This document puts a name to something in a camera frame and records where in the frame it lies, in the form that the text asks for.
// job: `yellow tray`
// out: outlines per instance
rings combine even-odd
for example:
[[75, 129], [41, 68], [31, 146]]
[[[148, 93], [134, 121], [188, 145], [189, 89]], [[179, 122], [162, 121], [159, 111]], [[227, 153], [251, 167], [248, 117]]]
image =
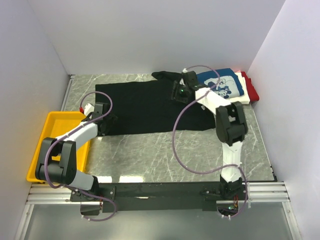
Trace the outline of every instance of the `yellow tray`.
[[[38, 144], [35, 149], [35, 153], [32, 158], [32, 162], [26, 176], [28, 182], [41, 182], [44, 181], [36, 179], [35, 171], [40, 152], [40, 147], [43, 139], [55, 138], [66, 132], [72, 130], [79, 125], [81, 120], [86, 116], [79, 111], [51, 111], [46, 117], [42, 133], [40, 135]], [[82, 147], [76, 151], [76, 168], [83, 172], [86, 167], [87, 156], [89, 152], [90, 141], [87, 141]], [[52, 159], [60, 161], [60, 156], [52, 157]]]

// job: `gray marble table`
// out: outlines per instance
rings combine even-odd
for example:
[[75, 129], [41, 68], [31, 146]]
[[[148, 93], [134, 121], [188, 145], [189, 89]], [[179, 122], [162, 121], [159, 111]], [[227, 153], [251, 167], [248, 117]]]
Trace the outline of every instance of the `gray marble table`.
[[[73, 75], [64, 111], [77, 111], [81, 98], [96, 84], [155, 80], [150, 74]], [[94, 94], [84, 101], [94, 103]], [[273, 181], [268, 155], [251, 105], [244, 106], [248, 124], [241, 161], [250, 181]], [[183, 169], [171, 147], [171, 132], [96, 137], [91, 140], [85, 172], [100, 182], [189, 182], [219, 181], [219, 172], [193, 174]], [[178, 131], [176, 148], [180, 159], [191, 169], [207, 171], [222, 165], [222, 145], [215, 129]]]

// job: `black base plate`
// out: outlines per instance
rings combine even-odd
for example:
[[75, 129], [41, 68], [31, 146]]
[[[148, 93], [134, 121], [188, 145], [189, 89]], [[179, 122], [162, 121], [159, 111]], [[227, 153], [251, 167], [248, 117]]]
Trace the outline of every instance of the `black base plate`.
[[[220, 182], [152, 182], [152, 183], [99, 183], [104, 197], [113, 200], [118, 211], [187, 210], [216, 211], [216, 201], [233, 200], [220, 196]], [[244, 185], [237, 191], [238, 199], [244, 200]], [[99, 201], [76, 192], [71, 202]], [[103, 203], [104, 213], [114, 211], [109, 202]]]

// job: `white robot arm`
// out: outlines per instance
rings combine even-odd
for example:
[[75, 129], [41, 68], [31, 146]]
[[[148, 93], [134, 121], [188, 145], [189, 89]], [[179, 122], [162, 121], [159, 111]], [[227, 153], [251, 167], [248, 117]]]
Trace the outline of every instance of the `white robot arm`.
[[[209, 87], [203, 87], [195, 91], [195, 99], [199, 99], [200, 97], [205, 95], [208, 91], [209, 93], [204, 98], [200, 99], [197, 102], [205, 106], [207, 109], [209, 109], [215, 116], [217, 116], [216, 109], [218, 107], [231, 106], [232, 103], [230, 101], [219, 96], [214, 91], [212, 91]], [[229, 164], [235, 164], [238, 166], [240, 165], [242, 144], [243, 144], [242, 141], [233, 142], [232, 145], [229, 145], [226, 142], [222, 142], [223, 165], [229, 165]], [[222, 169], [221, 177], [227, 183], [236, 182], [238, 181], [239, 178], [241, 178], [241, 173], [238, 168], [226, 167]]]
[[[171, 99], [188, 103], [194, 99], [215, 115], [216, 134], [222, 143], [223, 165], [240, 165], [241, 148], [248, 132], [246, 117], [240, 102], [230, 102], [209, 87], [200, 84], [194, 71], [182, 73], [175, 82]], [[242, 185], [241, 172], [236, 167], [226, 167], [220, 176], [226, 196], [232, 196]]]
[[[94, 107], [87, 104], [84, 107], [84, 118], [79, 125], [84, 125], [88, 121], [96, 119], [104, 115], [110, 108], [108, 103], [96, 102]], [[52, 182], [69, 185], [76, 189], [82, 189], [97, 193], [99, 189], [98, 179], [95, 176], [86, 174], [77, 170], [77, 150], [89, 140], [104, 136], [110, 130], [113, 123], [117, 120], [114, 114], [109, 114], [102, 119], [89, 123], [80, 130], [69, 136], [70, 132], [55, 138], [46, 137], [41, 144], [40, 153], [35, 169], [35, 177], [39, 180], [46, 180], [44, 161], [49, 147], [58, 139], [67, 136], [63, 141], [59, 142], [51, 151], [48, 159], [48, 173]], [[52, 159], [52, 156], [60, 155], [60, 161]]]

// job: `white backdrop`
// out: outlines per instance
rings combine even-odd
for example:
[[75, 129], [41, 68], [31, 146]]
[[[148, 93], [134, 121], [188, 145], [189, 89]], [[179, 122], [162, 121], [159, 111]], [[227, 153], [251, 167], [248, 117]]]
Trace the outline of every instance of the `white backdrop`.
[[29, 0], [69, 74], [248, 70], [285, 0]]
[[320, 239], [320, 2], [286, 0], [248, 72], [254, 110], [304, 240]]
[[0, 1], [0, 239], [14, 238], [30, 189], [27, 172], [47, 113], [68, 75], [26, 0]]

